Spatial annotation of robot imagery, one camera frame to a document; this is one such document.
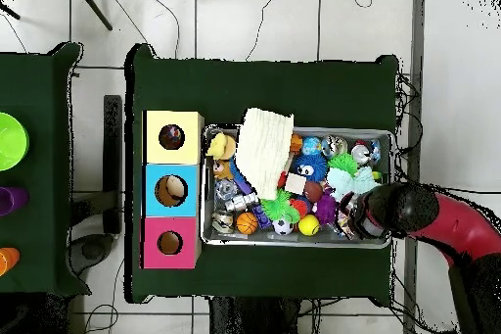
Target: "metal tray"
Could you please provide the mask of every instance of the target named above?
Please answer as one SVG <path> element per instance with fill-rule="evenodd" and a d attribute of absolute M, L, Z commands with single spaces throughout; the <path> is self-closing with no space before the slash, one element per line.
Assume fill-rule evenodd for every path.
<path fill-rule="evenodd" d="M 237 139 L 240 125 L 207 125 L 204 128 L 202 140 L 204 153 L 212 137 L 217 132 L 224 132 Z M 337 135 L 348 143 L 348 152 L 358 139 L 378 139 L 381 144 L 381 160 L 373 170 L 383 175 L 383 183 L 394 181 L 394 152 L 395 138 L 391 132 L 376 129 L 349 129 L 349 128 L 303 128 L 295 127 L 294 133 L 301 136 Z M 201 207 L 201 238 L 209 245 L 248 245 L 248 246 L 281 246 L 281 247 L 313 247 L 313 248 L 383 248 L 389 244 L 390 237 L 383 239 L 347 239 L 340 235 L 333 227 L 323 226 L 315 236 L 303 236 L 298 232 L 289 235 L 278 235 L 273 228 L 264 231 L 258 229 L 252 235 L 244 235 L 235 229 L 233 234 L 218 233 L 212 226 L 212 213 L 216 207 L 214 183 L 212 173 L 213 159 L 204 156 L 202 168 L 202 194 L 204 196 Z"/>

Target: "pink box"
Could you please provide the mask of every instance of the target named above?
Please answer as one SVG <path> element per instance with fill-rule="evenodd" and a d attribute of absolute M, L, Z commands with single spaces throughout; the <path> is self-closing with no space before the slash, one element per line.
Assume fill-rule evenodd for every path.
<path fill-rule="evenodd" d="M 173 231 L 181 237 L 182 246 L 175 255 L 159 249 L 162 233 Z M 201 252 L 198 219 L 196 217 L 145 217 L 142 246 L 145 269 L 193 269 Z"/>

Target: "blue box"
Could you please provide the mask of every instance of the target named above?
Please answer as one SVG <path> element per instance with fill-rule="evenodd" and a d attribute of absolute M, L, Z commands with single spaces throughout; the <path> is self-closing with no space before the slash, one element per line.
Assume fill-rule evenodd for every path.
<path fill-rule="evenodd" d="M 164 206 L 155 195 L 157 183 L 162 177 L 168 175 L 180 177 L 188 188 L 186 198 L 178 206 Z M 146 165 L 146 216 L 197 217 L 199 215 L 199 191 L 198 166 Z"/>

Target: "shape sorter box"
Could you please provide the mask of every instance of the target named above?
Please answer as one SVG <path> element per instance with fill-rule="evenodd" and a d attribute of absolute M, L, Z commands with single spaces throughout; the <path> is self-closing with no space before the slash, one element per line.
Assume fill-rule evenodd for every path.
<path fill-rule="evenodd" d="M 184 200 L 178 206 L 164 206 L 155 194 L 157 183 L 165 184 L 166 176 L 175 175 L 184 182 Z M 146 213 L 155 217 L 198 217 L 200 167 L 179 165 L 146 165 Z"/>
<path fill-rule="evenodd" d="M 146 163 L 164 165 L 197 165 L 201 157 L 204 118 L 197 112 L 145 111 L 143 132 L 146 132 Z M 174 125 L 182 134 L 179 148 L 165 149 L 160 132 Z"/>
<path fill-rule="evenodd" d="M 146 217 L 143 235 L 143 268 L 193 269 L 201 252 L 199 220 L 196 217 Z M 166 255 L 159 248 L 159 239 L 165 232 L 174 232 L 180 238 L 177 253 Z"/>

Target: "dark green tablecloth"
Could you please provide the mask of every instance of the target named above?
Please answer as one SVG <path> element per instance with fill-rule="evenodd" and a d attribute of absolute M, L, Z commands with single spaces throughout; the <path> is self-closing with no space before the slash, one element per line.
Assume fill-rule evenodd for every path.
<path fill-rule="evenodd" d="M 389 303 L 390 246 L 380 250 L 204 245 L 194 270 L 141 269 L 141 112 L 198 111 L 209 123 L 241 123 L 258 107 L 296 126 L 395 130 L 393 56 L 376 63 L 223 62 L 154 59 L 147 45 L 127 56 L 126 293 L 147 295 L 374 297 Z M 130 207 L 130 197 L 126 200 Z"/>
<path fill-rule="evenodd" d="M 29 134 L 29 151 L 0 172 L 1 186 L 21 186 L 29 203 L 0 217 L 0 247 L 14 247 L 19 263 L 0 277 L 0 292 L 81 294 L 85 284 L 68 270 L 68 73 L 80 45 L 66 43 L 47 55 L 0 53 L 0 111 Z"/>

